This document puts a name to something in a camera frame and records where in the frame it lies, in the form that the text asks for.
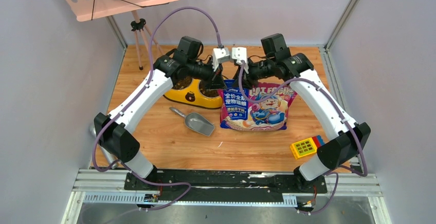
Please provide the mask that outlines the yellow double pet bowl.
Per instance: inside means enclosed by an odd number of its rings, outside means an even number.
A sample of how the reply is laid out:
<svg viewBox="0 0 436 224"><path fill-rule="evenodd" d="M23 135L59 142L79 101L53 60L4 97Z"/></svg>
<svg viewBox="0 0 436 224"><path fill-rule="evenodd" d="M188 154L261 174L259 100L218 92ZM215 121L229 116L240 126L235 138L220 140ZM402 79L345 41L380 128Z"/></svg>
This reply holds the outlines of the yellow double pet bowl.
<svg viewBox="0 0 436 224"><path fill-rule="evenodd" d="M204 109L219 109L222 98L217 90L207 89L202 80L186 77L164 94L172 102Z"/></svg>

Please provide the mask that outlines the cat food bag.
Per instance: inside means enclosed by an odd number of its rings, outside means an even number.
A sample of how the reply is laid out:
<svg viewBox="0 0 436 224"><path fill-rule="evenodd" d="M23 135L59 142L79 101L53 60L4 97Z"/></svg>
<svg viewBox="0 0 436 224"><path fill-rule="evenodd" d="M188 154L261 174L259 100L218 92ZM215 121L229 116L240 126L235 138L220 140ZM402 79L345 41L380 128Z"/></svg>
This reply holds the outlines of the cat food bag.
<svg viewBox="0 0 436 224"><path fill-rule="evenodd" d="M244 88L242 94L233 88L235 80L225 80L226 89L217 92L222 98L220 127L245 132L286 130L288 109L297 93L289 86L280 88L265 99L280 85L260 82L253 89Z"/></svg>

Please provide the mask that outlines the silver metal scoop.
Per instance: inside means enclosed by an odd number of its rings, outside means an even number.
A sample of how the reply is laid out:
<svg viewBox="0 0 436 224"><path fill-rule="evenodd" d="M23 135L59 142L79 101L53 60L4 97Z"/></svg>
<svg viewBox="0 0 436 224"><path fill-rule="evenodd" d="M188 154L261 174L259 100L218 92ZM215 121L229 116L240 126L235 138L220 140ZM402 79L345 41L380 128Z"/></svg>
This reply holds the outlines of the silver metal scoop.
<svg viewBox="0 0 436 224"><path fill-rule="evenodd" d="M170 107L169 109L183 117L186 127L193 130L194 132L197 132L204 136L211 136L215 129L215 126L199 113L192 112L185 115L175 107Z"/></svg>

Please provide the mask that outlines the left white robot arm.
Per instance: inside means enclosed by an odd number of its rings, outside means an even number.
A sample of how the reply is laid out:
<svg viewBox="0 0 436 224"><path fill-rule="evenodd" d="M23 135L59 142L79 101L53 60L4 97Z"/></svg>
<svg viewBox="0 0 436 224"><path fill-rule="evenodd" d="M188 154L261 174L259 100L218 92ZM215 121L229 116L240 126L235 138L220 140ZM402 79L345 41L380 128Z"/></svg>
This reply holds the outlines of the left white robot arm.
<svg viewBox="0 0 436 224"><path fill-rule="evenodd" d="M138 176L138 183L150 190L157 185L155 166L140 151L140 143L132 133L149 109L168 92L179 80L186 76L204 81L221 81L221 64L230 59L227 47L219 45L212 51L209 64L197 62L197 56L203 48L202 42L184 37L182 45L173 48L152 62L150 72L142 83L109 114L95 116L95 146L99 146L116 157L110 163L123 164Z"/></svg>

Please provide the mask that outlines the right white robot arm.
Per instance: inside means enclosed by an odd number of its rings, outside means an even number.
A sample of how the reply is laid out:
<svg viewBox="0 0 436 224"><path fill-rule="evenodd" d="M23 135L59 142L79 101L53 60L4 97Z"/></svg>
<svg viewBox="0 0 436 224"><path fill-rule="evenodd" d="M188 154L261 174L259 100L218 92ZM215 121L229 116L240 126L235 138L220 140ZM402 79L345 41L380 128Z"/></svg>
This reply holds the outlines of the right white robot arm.
<svg viewBox="0 0 436 224"><path fill-rule="evenodd" d="M357 123L332 97L319 78L308 57L302 53L291 54L282 34L276 33L261 39L265 60L250 63L247 50L233 47L231 60L239 66L238 87L244 82L252 87L259 79L276 77L283 80L281 88L288 85L307 104L320 122L328 142L316 154L294 170L294 186L306 192L318 177L342 167L345 162L360 156L365 177L368 173L363 148L371 129L365 122Z"/></svg>

